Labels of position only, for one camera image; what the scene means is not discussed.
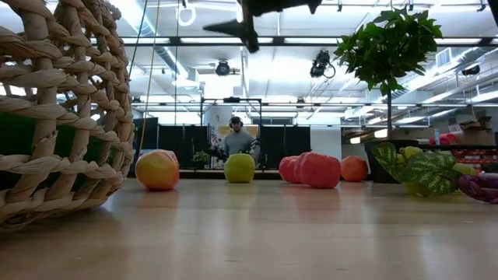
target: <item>orange pumpkin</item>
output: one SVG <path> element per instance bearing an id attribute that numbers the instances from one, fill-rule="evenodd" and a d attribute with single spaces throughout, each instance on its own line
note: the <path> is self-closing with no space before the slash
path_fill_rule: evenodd
<path id="1" fill-rule="evenodd" d="M 334 188 L 341 178 L 341 163 L 332 156 L 309 152 L 296 165 L 300 182 L 316 188 Z"/>
<path id="2" fill-rule="evenodd" d="M 168 191 L 180 179 L 180 165 L 174 152 L 157 149 L 137 159 L 135 174 L 150 191 Z"/>
<path id="3" fill-rule="evenodd" d="M 279 173 L 282 180 L 297 184 L 299 181 L 294 176 L 294 167 L 296 165 L 298 156 L 287 156 L 280 161 Z"/>
<path id="4" fill-rule="evenodd" d="M 341 175 L 348 182 L 365 180 L 368 175 L 366 161 L 356 156 L 348 156 L 342 160 Z"/>

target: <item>person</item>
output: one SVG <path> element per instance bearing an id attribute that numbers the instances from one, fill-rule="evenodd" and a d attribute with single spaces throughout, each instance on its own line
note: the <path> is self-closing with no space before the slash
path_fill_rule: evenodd
<path id="1" fill-rule="evenodd" d="M 249 148 L 254 138 L 242 130 L 244 123 L 239 117 L 230 119 L 230 127 L 233 131 L 225 137 L 224 149 L 228 156 L 244 151 Z"/>

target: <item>green fabric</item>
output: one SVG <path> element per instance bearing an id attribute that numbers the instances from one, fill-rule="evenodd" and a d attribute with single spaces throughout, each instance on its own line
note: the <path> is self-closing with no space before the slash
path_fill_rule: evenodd
<path id="1" fill-rule="evenodd" d="M 37 120 L 29 117 L 22 117 L 15 114 L 0 112 L 0 155 L 31 155 L 34 129 Z M 58 136 L 55 143 L 54 154 L 61 157 L 69 157 L 71 153 L 72 141 L 75 137 L 76 129 L 68 125 L 58 125 Z M 98 162 L 100 151 L 103 148 L 103 141 L 95 137 L 89 138 L 88 151 L 83 160 Z M 110 150 L 108 162 L 112 161 L 115 150 Z M 60 176 L 60 173 L 51 173 L 39 187 L 50 187 Z M 0 171 L 0 190 L 12 188 L 21 177 L 6 171 Z M 77 191 L 85 182 L 86 176 L 79 174 L 76 178 L 73 190 Z"/>

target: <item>wooden table surface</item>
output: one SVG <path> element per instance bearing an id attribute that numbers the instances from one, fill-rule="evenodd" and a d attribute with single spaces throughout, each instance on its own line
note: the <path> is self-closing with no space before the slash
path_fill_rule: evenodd
<path id="1" fill-rule="evenodd" d="M 0 279 L 411 280 L 498 275 L 498 205 L 399 185 L 128 180 L 101 208 L 0 234 Z"/>

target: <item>woven rattan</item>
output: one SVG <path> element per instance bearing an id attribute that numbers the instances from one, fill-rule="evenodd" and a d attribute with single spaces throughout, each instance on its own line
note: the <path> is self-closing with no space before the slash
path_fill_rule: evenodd
<path id="1" fill-rule="evenodd" d="M 128 173 L 134 126 L 115 7 L 102 0 L 61 0 L 52 14 L 42 0 L 3 2 L 19 15 L 25 31 L 0 26 L 0 82 L 6 92 L 0 112 L 36 119 L 32 154 L 0 155 L 0 171 L 22 175 L 0 193 L 0 228 L 18 229 L 49 215 L 102 205 Z M 11 94 L 10 86 L 27 89 L 26 95 Z M 74 98 L 58 104 L 58 93 Z M 92 110 L 92 103 L 98 107 Z M 94 114 L 102 116 L 98 123 Z M 75 129 L 67 158 L 54 154 L 61 124 Z M 97 162 L 82 160 L 90 136 L 103 142 Z M 116 153 L 108 163 L 111 148 Z M 61 175 L 50 187 L 39 187 L 50 173 Z M 81 173 L 85 183 L 74 191 Z"/>

